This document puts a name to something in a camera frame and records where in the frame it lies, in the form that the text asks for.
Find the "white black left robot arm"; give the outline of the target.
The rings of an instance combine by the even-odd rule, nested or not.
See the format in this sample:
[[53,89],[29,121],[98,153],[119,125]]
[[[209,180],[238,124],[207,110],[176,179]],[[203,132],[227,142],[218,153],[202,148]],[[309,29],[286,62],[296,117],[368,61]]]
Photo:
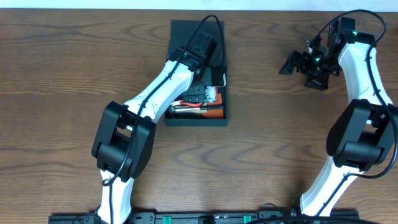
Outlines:
[[150,159],[158,120],[201,78],[214,51],[214,47],[177,48],[140,94],[122,105],[112,101],[105,107],[91,150],[103,179],[97,223],[127,221],[134,180]]

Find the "blue precision screwdriver set case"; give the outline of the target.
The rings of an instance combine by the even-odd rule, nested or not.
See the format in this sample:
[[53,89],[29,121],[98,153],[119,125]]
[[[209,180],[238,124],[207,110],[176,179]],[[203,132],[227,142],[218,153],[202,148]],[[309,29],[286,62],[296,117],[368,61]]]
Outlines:
[[217,86],[207,86],[205,88],[205,102],[214,103],[218,101],[218,87]]

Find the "black handled claw hammer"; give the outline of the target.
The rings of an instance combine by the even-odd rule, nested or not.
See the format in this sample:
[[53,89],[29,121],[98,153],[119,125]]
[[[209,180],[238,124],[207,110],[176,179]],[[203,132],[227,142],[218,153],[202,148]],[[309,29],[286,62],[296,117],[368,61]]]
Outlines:
[[223,106],[203,106],[203,107],[176,107],[170,106],[168,112],[170,113],[189,113],[192,111],[208,111],[208,110],[223,110]]

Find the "orange handled pliers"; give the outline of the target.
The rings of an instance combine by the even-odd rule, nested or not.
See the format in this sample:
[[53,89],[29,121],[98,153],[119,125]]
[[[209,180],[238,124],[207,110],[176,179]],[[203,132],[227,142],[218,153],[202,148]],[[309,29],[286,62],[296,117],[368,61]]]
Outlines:
[[172,104],[174,107],[189,107],[189,108],[199,108],[204,106],[214,106],[215,104],[212,103],[205,103],[205,102],[184,102],[184,101],[174,101]]

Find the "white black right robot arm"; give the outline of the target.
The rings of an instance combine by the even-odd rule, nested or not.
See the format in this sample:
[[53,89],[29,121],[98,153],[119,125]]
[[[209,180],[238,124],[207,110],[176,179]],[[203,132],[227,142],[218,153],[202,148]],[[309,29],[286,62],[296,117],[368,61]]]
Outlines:
[[348,105],[330,129],[326,139],[328,159],[312,186],[300,198],[303,215],[328,217],[345,190],[358,178],[378,179],[389,172],[397,154],[384,171],[368,175],[390,150],[397,150],[397,107],[388,97],[376,63],[376,42],[372,34],[354,28],[331,31],[326,47],[321,37],[308,43],[308,52],[293,51],[279,70],[307,76],[305,86],[328,88],[331,74],[342,72]]

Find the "orange scraper with wooden handle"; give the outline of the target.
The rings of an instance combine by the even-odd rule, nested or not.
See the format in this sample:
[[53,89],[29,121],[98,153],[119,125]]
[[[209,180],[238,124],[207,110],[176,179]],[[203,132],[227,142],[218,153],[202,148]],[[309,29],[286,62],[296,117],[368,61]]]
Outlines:
[[[212,104],[215,104],[215,106],[224,107],[221,93],[218,94],[218,101]],[[208,110],[208,111],[192,111],[189,113],[170,113],[170,112],[168,113],[171,117],[178,119],[223,119],[224,118],[224,109]]]

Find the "dark green box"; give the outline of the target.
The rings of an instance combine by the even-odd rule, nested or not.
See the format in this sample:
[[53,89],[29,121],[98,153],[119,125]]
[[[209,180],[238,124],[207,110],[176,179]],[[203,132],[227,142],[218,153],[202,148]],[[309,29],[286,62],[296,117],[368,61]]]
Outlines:
[[[206,21],[200,26],[200,32],[204,32],[212,36],[218,43],[213,55],[210,59],[203,59],[186,52],[183,62],[187,63],[187,60],[191,61],[188,65],[195,69],[195,74],[193,80],[200,78],[206,67],[218,66],[225,67],[226,74],[228,70],[228,58],[225,49],[225,39],[224,39],[224,22],[220,21]],[[168,111],[165,112],[165,124],[167,126],[226,126],[228,124],[227,119],[227,82],[225,86],[218,86],[218,93],[222,94],[223,104],[224,104],[224,118],[223,119],[178,119],[173,118],[169,115]],[[179,101],[182,99],[182,93],[176,97],[174,101]]]

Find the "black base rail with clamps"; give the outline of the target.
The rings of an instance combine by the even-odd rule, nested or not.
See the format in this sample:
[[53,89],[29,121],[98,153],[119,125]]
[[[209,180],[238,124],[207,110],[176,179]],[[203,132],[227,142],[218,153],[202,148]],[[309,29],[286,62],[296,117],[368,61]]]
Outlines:
[[[300,215],[298,208],[288,210],[279,208],[271,203],[262,205],[257,211],[232,213],[158,213],[136,212],[131,214],[126,223],[130,224],[229,224],[249,223],[264,218],[296,217]],[[49,224],[100,224],[103,221],[93,213],[81,214],[53,214],[48,218]]]

